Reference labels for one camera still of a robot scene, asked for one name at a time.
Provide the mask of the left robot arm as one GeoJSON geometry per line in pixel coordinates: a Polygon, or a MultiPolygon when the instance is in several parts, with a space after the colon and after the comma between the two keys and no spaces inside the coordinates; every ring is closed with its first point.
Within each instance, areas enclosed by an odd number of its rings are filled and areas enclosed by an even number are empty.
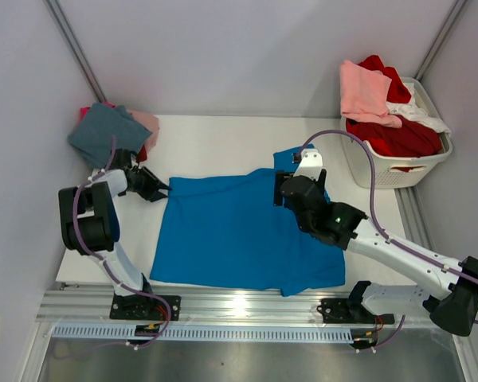
{"type": "Polygon", "coordinates": [[[147,167],[133,163],[126,149],[110,150],[104,167],[77,187],[58,192],[61,237],[70,251],[90,258],[106,274],[117,297],[129,298],[127,308],[139,319],[155,312],[155,298],[145,275],[120,244],[115,199],[135,193],[154,203],[168,197],[171,187],[147,167]]]}

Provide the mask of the bright blue t-shirt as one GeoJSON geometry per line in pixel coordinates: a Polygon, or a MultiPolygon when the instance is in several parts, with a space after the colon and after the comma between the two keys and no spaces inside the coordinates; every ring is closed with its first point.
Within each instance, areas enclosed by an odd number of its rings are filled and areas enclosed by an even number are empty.
{"type": "Polygon", "coordinates": [[[171,177],[150,278],[284,297],[344,285],[343,251],[301,232],[292,211],[274,204],[276,172],[296,169],[296,151],[246,175],[171,177]]]}

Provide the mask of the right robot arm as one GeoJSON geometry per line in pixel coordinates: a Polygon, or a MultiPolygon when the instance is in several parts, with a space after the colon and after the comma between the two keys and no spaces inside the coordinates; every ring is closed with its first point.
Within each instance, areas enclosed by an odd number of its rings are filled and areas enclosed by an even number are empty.
{"type": "Polygon", "coordinates": [[[327,201],[325,177],[324,172],[318,180],[276,172],[275,205],[291,210],[300,231],[319,242],[364,255],[413,281],[404,286],[357,282],[347,299],[348,315],[355,322],[384,314],[419,316],[451,334],[469,336],[478,312],[478,259],[449,258],[389,235],[363,211],[327,201]]]}

